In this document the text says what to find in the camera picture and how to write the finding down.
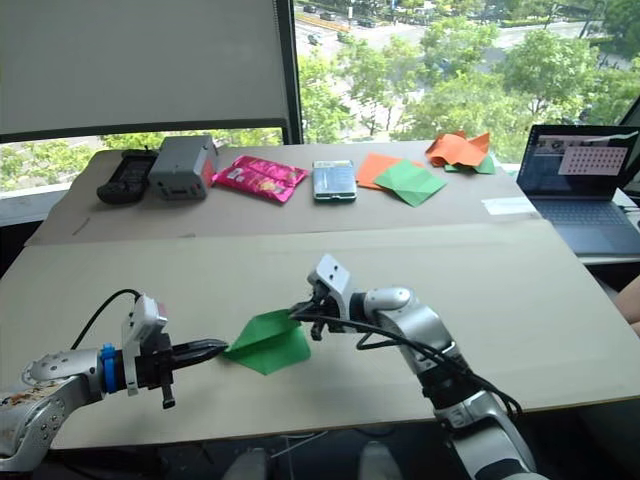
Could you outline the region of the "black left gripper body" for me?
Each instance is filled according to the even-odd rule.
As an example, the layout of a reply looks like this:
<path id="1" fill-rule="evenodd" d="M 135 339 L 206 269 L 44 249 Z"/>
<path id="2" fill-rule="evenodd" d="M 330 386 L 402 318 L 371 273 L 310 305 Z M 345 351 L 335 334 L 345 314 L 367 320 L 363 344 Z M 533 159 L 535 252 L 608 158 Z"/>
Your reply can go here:
<path id="1" fill-rule="evenodd" d="M 173 408 L 176 400 L 173 394 L 172 347 L 170 343 L 159 344 L 153 351 L 147 350 L 135 359 L 136 380 L 139 388 L 160 389 L 162 407 Z"/>

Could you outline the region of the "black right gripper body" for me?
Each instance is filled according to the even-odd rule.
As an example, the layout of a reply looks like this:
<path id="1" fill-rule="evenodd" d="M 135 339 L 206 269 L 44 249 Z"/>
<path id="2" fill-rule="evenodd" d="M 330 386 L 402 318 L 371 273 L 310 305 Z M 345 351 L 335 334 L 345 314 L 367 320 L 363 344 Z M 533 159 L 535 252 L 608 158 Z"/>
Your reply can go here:
<path id="1" fill-rule="evenodd" d="M 345 333 L 343 326 L 335 322 L 323 321 L 322 317 L 340 318 L 340 311 L 337 301 L 330 296 L 329 289 L 321 282 L 313 285 L 311 298 L 312 306 L 308 312 L 314 317 L 311 327 L 311 338 L 314 341 L 321 341 L 323 331 L 329 333 Z"/>

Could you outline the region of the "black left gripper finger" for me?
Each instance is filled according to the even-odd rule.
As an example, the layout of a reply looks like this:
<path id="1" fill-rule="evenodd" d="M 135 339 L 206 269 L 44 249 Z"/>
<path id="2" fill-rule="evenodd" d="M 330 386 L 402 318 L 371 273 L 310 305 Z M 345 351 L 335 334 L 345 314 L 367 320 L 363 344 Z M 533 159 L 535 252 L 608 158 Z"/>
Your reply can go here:
<path id="1" fill-rule="evenodd" d="M 224 352 L 228 348 L 228 344 L 219 339 L 201 339 L 193 340 L 173 346 L 174 352 Z"/>
<path id="2" fill-rule="evenodd" d="M 220 354 L 219 350 L 197 350 L 175 352 L 172 357 L 173 364 L 199 364 L 215 358 Z"/>

